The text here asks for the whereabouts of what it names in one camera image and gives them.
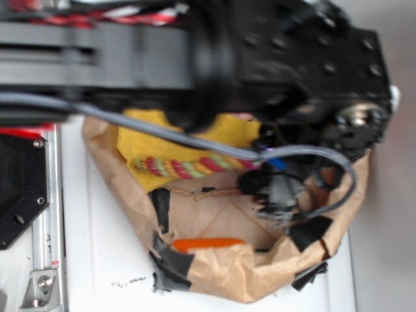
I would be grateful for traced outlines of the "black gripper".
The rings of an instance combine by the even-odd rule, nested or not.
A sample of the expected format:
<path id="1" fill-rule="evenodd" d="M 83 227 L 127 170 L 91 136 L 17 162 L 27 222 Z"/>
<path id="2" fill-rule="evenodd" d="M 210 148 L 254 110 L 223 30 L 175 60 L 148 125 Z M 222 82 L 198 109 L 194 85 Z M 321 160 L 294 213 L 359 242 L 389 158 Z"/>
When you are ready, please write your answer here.
<path id="1" fill-rule="evenodd" d="M 393 113 L 378 35 L 330 1 L 230 1 L 236 60 L 230 111 L 276 125 L 282 143 L 355 161 Z"/>

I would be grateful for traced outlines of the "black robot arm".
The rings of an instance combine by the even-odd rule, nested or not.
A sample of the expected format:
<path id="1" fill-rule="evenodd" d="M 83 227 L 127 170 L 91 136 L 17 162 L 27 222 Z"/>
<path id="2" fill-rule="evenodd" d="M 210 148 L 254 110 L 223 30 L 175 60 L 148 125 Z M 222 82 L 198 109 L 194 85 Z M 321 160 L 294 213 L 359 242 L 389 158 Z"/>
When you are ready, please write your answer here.
<path id="1" fill-rule="evenodd" d="M 384 137 L 378 35 L 331 1 L 1 2 L 1 125 L 159 109 L 187 133 L 252 114 L 285 144 L 350 159 Z"/>

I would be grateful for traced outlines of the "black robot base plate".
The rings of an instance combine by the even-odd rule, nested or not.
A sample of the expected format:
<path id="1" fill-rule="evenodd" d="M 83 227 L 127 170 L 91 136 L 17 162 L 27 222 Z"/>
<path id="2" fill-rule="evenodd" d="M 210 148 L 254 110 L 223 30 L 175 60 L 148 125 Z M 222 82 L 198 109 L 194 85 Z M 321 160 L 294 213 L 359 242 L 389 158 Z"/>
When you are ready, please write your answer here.
<path id="1" fill-rule="evenodd" d="M 49 205 L 47 141 L 1 135 L 1 250 L 9 249 Z"/>

